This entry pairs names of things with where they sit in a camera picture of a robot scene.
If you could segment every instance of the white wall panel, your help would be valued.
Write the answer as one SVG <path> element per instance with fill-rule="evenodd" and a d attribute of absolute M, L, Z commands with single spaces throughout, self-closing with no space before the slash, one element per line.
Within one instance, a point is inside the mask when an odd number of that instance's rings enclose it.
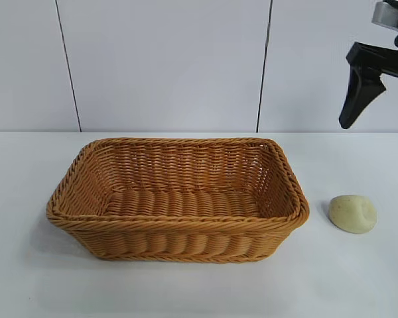
<path fill-rule="evenodd" d="M 0 131 L 76 131 L 53 0 L 0 0 Z"/>
<path fill-rule="evenodd" d="M 83 131 L 254 131 L 269 0 L 59 0 Z"/>

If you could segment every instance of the basket rim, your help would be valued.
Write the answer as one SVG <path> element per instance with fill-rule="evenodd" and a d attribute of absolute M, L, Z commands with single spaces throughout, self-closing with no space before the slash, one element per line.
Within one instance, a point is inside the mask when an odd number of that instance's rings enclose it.
<path fill-rule="evenodd" d="M 211 145 L 215 143 L 253 143 L 253 144 L 266 144 L 272 150 L 274 154 L 276 154 L 276 162 L 278 167 L 284 171 L 283 179 L 287 187 L 290 188 L 290 191 L 295 193 L 296 195 L 293 197 L 292 204 L 294 205 L 294 211 L 286 217 L 270 217 L 270 218 L 260 218 L 260 217 L 231 217 L 231 216 L 219 216 L 219 217 L 171 217 L 171 216 L 146 216 L 146 215 L 132 215 L 132 216 L 97 216 L 97 215 L 67 215 L 62 213 L 58 208 L 58 202 L 64 197 L 65 190 L 68 187 L 68 183 L 73 180 L 73 175 L 77 174 L 78 167 L 83 163 L 84 160 L 87 160 L 94 151 L 96 151 L 99 147 L 102 147 L 103 144 L 109 144 L 113 142 L 127 142 L 127 143 L 141 143 L 144 145 L 147 144 L 156 144 L 156 142 L 165 141 L 173 142 L 173 143 L 181 143 L 181 144 L 203 144 L 203 145 Z M 47 217 L 52 223 L 55 223 L 59 227 L 63 227 L 62 223 L 72 226 L 70 228 L 76 229 L 88 229 L 89 224 L 92 225 L 101 223 L 103 226 L 113 225 L 115 228 L 120 227 L 131 227 L 136 229 L 137 227 L 141 227 L 144 229 L 145 227 L 152 227 L 155 223 L 162 223 L 163 221 L 166 224 L 166 227 L 171 228 L 171 224 L 177 230 L 181 230 L 180 226 L 183 229 L 190 228 L 189 224 L 191 223 L 200 223 L 202 225 L 220 225 L 226 230 L 230 230 L 231 226 L 239 227 L 241 223 L 242 231 L 249 231 L 248 228 L 251 228 L 250 231 L 268 231 L 269 229 L 277 230 L 281 229 L 286 231 L 286 227 L 289 226 L 292 230 L 301 226 L 309 216 L 309 206 L 306 198 L 302 192 L 302 189 L 299 186 L 299 183 L 293 174 L 289 163 L 287 162 L 287 158 L 282 150 L 282 148 L 271 139 L 267 138 L 129 138 L 129 137 L 120 137 L 120 138 L 104 138 L 95 140 L 90 142 L 85 147 L 83 147 L 73 161 L 71 166 L 69 167 L 65 177 L 59 183 L 58 187 L 52 194 L 48 204 L 47 204 Z"/>

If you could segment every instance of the yellow potato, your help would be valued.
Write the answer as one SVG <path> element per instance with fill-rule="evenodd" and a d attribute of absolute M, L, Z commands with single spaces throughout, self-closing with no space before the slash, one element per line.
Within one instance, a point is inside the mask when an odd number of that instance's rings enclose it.
<path fill-rule="evenodd" d="M 377 221 L 377 212 L 367 197 L 341 195 L 331 200 L 329 218 L 340 229 L 362 234 L 372 230 Z"/>

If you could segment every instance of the white tabletop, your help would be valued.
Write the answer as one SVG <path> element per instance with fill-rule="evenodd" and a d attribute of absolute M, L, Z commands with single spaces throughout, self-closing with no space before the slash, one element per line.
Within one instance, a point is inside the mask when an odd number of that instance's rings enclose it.
<path fill-rule="evenodd" d="M 98 260 L 45 206 L 81 147 L 111 136 L 272 138 L 310 219 L 257 263 Z M 374 230 L 327 219 L 342 194 L 371 198 Z M 398 317 L 398 134 L 0 132 L 0 317 Z"/>

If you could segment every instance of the rectangular basket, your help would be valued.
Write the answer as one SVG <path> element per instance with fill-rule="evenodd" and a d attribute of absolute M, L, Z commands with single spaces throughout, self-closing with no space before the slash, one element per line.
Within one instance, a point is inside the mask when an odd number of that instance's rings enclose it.
<path fill-rule="evenodd" d="M 47 205 L 109 260 L 262 260 L 308 214 L 283 151 L 260 138 L 97 140 Z"/>

